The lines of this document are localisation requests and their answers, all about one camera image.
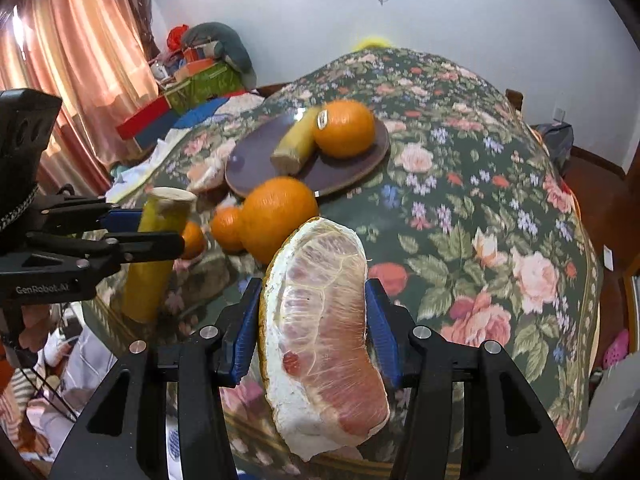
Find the yellow foam headboard arch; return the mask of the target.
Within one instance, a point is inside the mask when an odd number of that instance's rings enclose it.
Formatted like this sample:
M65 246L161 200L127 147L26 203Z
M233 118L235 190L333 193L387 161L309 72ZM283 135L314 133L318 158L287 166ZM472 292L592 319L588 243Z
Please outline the yellow foam headboard arch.
M352 48L354 52L359 52L367 49L386 49L390 48L393 44L390 40L387 40L383 37L367 37L360 40L355 47Z

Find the floral green blanket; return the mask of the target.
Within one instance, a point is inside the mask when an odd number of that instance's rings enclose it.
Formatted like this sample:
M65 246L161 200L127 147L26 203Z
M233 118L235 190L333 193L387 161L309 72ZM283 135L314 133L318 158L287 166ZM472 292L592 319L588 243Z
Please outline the floral green blanket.
M181 133L157 169L122 191L114 185L107 200L140 207L151 188L186 188L206 159L250 140L271 118L340 99L370 107L390 134L390 150L372 174L318 200L322 216L358 233L371 275L417 321L462 344L477 346L485 336L505 344L576 460L602 270L576 198L546 149L502 91L476 73L410 49L345 54L252 110ZM263 132L251 137L266 140ZM211 240L215 206L203 202L195 221L208 251L178 263L168 318L160 321L169 340L213 321L262 274L250 255L224 255ZM222 392L239 468L265 479L388 478L410 390L389 393L387 425L358 453L305 463L288 454L273 426L257 358L238 388Z

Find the red box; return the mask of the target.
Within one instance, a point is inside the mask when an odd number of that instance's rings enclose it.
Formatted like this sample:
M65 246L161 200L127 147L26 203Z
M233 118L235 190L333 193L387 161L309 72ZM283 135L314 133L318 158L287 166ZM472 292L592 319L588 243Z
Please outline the red box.
M133 139L143 128L170 111L170 105L164 96L158 96L116 127L122 140Z

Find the blue patchwork quilt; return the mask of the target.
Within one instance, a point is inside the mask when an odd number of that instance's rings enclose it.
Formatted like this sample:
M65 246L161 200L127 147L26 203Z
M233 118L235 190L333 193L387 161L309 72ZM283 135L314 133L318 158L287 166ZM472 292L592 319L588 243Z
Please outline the blue patchwork quilt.
M212 99L180 116L174 123L174 128L191 129L198 125L221 122L248 110L254 110L264 101L265 99L262 96L258 96L255 93L242 93L236 96Z

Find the pink curtain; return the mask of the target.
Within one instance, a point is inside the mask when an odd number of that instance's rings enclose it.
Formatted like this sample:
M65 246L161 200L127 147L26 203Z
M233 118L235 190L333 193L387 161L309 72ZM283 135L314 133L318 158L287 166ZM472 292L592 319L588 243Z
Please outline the pink curtain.
M38 181L104 193L141 150L116 128L158 96L151 0L18 0L1 26L1 85L62 100Z

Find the large plain orange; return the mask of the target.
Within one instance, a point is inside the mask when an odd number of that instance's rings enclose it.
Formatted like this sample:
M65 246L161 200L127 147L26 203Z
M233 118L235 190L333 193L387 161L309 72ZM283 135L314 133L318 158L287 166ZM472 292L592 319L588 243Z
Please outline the large plain orange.
M284 241L318 214L308 186L292 177L276 177L246 196L240 210L240 240L256 261L268 266Z

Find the small mandarin orange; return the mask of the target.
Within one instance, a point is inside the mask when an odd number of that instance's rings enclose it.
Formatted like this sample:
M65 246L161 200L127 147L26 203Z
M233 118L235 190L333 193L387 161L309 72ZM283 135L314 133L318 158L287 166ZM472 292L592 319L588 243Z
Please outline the small mandarin orange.
M237 254L244 250L239 228L240 208L237 206L218 208L209 222L213 239L228 254Z
M184 249L181 259L183 260L192 260L201 255L207 248L207 240L202 228L194 221L186 222L186 226L182 231L182 238Z

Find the large orange with sticker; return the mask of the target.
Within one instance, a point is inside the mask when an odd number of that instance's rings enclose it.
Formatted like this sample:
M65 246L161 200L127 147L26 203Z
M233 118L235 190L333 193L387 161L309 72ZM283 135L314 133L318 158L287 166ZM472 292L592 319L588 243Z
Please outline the large orange with sticker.
M322 153L337 159L356 157L375 140L375 118L362 103L337 100L324 104L316 118L314 142Z

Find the peeled pink pomelo segment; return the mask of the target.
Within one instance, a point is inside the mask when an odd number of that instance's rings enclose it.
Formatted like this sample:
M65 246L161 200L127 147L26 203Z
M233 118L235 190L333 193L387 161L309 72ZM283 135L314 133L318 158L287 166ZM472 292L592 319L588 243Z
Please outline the peeled pink pomelo segment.
M198 195L219 188L224 182L224 168L234 148L235 140L224 141L206 159L193 165L186 174L189 178L186 189Z

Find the grey bag on floor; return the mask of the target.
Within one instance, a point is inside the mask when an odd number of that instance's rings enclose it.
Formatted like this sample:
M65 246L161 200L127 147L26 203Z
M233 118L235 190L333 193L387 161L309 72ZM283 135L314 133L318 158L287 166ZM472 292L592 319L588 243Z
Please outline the grey bag on floor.
M540 134L553 165L560 175L564 176L574 148L573 126L568 122L548 122L548 124L532 125L532 129Z

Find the yellow banana piece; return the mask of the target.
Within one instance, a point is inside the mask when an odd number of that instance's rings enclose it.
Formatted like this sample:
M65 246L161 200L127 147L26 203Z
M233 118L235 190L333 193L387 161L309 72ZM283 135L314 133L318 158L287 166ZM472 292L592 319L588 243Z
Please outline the yellow banana piece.
M270 162L278 174L294 176L302 171L310 159L316 149L314 130L320 110L320 107L313 106L294 114L293 125L270 155Z
M152 188L142 209L138 232L150 243L128 266L122 313L134 322L153 324L164 303L172 266L184 252L182 232L196 196L180 188Z

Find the grey plush toy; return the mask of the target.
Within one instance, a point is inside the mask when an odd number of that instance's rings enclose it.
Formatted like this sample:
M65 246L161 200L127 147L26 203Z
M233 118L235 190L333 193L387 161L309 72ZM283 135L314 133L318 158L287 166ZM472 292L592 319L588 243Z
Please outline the grey plush toy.
M201 48L224 61L240 74L245 88L253 90L257 86L252 60L239 34L230 26L219 22L207 22L190 27L180 39L183 49Z

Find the green gift box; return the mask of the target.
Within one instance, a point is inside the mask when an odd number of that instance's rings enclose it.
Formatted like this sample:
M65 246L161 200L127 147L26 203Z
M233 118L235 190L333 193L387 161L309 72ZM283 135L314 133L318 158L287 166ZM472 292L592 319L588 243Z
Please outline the green gift box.
M227 63L219 62L175 84L163 96L172 110L183 115L210 99L243 90L241 75Z

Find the pomelo wedge with rind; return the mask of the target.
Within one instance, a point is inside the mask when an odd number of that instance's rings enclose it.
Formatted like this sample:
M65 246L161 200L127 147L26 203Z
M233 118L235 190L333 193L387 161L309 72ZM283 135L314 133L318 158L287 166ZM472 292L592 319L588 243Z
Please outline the pomelo wedge with rind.
M358 234L312 218L262 279L258 350L272 419L301 460L356 448L390 417L367 348L368 262Z

